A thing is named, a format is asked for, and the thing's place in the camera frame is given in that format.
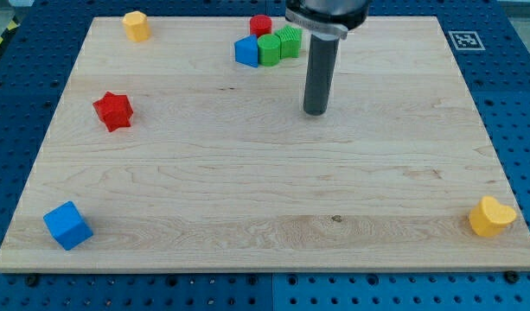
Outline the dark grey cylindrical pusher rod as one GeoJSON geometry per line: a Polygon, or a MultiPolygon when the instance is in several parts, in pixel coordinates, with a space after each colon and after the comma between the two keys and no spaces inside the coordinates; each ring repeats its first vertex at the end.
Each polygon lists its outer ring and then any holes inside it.
{"type": "Polygon", "coordinates": [[[303,110],[311,116],[320,116],[328,108],[339,40],[337,36],[318,33],[310,37],[303,110]]]}

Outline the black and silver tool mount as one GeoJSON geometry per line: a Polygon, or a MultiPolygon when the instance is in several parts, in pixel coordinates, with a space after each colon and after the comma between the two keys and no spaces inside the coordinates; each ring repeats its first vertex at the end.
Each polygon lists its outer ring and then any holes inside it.
{"type": "Polygon", "coordinates": [[[286,0],[285,19],[320,35],[345,40],[367,19],[371,0],[286,0]]]}

